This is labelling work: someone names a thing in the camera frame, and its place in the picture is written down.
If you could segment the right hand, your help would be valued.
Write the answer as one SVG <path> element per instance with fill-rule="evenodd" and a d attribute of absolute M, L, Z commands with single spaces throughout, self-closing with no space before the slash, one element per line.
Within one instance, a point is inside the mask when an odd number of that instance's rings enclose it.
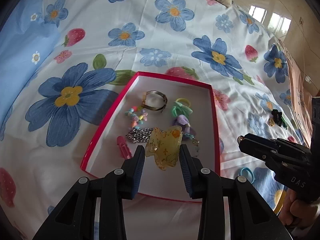
<path fill-rule="evenodd" d="M 279 213 L 283 225 L 295 224 L 298 227 L 311 226 L 319 216 L 319 199 L 311 204 L 297 198 L 295 191 L 288 189 Z"/>

